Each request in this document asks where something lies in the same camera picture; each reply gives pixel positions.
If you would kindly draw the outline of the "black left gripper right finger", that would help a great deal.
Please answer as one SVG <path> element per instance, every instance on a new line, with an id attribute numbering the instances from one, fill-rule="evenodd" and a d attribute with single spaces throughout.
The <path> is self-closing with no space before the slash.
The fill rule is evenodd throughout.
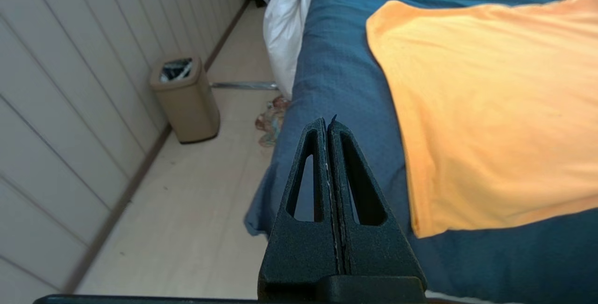
<path id="1" fill-rule="evenodd" d="M 420 264 L 352 132 L 333 119 L 327 141 L 337 257 L 327 294 L 423 295 Z"/>

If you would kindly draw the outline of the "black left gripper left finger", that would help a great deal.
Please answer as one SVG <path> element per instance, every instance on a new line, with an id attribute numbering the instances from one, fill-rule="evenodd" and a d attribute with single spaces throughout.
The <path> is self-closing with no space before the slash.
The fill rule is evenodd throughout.
<path id="1" fill-rule="evenodd" d="M 338 265 L 336 214 L 323 118 L 308 123 L 269 235 L 260 272 L 259 295 L 316 295 L 317 285 L 341 272 Z M 295 218 L 308 157 L 313 158 L 313 221 Z"/>

